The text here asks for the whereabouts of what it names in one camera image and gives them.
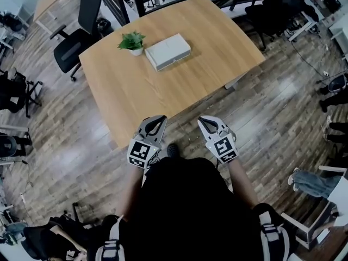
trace desk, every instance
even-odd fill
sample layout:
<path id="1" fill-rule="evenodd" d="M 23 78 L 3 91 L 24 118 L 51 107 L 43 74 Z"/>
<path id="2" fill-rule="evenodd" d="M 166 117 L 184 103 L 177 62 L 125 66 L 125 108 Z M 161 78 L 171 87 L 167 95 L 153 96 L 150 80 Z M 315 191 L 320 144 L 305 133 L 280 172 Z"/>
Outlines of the desk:
<path id="1" fill-rule="evenodd" d="M 311 0 L 304 0 L 304 2 L 309 5 L 312 6 L 316 12 L 316 14 L 318 15 L 319 21 L 324 19 L 324 15 L 322 15 L 322 13 L 320 12 L 320 10 L 318 10 L 318 8 L 313 4 L 313 2 Z M 306 15 L 306 13 L 304 11 L 301 12 L 303 14 L 303 16 L 307 19 L 307 23 L 305 25 L 303 25 L 300 29 L 298 29 L 290 38 L 289 41 L 293 41 L 297 36 L 299 36 L 303 31 L 308 31 L 310 30 L 314 25 L 317 24 L 317 22 L 315 22 L 310 16 Z"/>
<path id="2" fill-rule="evenodd" d="M 144 53 L 135 57 L 117 48 L 121 34 L 134 30 L 146 36 L 145 47 L 180 33 L 191 55 L 157 72 Z M 171 118 L 265 60 L 210 0 L 188 0 L 145 15 L 79 57 L 119 147 L 128 145 L 143 119 L 159 114 Z"/>
<path id="3" fill-rule="evenodd" d="M 54 15 L 49 11 L 49 8 L 58 0 L 39 0 L 38 4 L 36 5 L 35 13 L 33 21 L 36 22 L 43 30 L 45 30 L 49 35 L 52 34 L 52 32 L 43 25 L 39 19 L 41 16 L 44 15 L 45 12 L 47 12 L 51 18 L 56 19 Z"/>

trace green plant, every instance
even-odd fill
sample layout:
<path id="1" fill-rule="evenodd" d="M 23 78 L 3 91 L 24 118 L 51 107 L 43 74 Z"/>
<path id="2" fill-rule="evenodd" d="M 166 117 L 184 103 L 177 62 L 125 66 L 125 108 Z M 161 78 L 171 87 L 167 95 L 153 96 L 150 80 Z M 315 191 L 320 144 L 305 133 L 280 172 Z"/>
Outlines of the green plant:
<path id="1" fill-rule="evenodd" d="M 122 34 L 122 41 L 120 42 L 119 49 L 136 50 L 142 48 L 142 40 L 145 38 L 141 33 L 136 31 L 129 34 Z"/>

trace black shirt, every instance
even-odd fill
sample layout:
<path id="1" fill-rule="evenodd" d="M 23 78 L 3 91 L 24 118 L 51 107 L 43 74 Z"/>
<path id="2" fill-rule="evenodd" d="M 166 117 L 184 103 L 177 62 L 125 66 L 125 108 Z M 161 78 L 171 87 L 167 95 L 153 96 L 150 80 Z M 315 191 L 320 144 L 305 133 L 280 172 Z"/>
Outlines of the black shirt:
<path id="1" fill-rule="evenodd" d="M 146 176 L 126 260 L 263 260 L 258 219 L 210 161 L 164 158 Z"/>

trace white box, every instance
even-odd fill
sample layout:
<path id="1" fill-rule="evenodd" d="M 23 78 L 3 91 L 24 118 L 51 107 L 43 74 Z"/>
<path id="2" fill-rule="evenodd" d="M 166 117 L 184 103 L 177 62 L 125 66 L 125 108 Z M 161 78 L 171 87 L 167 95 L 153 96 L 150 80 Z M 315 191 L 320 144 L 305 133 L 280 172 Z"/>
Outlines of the white box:
<path id="1" fill-rule="evenodd" d="M 178 61 L 191 53 L 191 47 L 180 34 L 145 49 L 145 54 L 156 71 L 159 71 L 175 61 Z"/>

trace white pot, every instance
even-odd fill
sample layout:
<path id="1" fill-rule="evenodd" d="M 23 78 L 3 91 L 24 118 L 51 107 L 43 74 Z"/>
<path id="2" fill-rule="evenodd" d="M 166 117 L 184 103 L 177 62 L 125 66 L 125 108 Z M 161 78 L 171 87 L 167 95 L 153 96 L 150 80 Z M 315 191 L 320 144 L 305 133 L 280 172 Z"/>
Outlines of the white pot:
<path id="1" fill-rule="evenodd" d="M 130 49 L 129 49 L 129 51 L 130 51 L 130 52 L 132 53 L 132 55 L 134 55 L 134 56 L 139 56 L 139 55 L 141 55 L 143 50 L 144 50 L 143 47 L 140 48 L 140 49 L 136 49 L 136 50 L 130 50 Z"/>

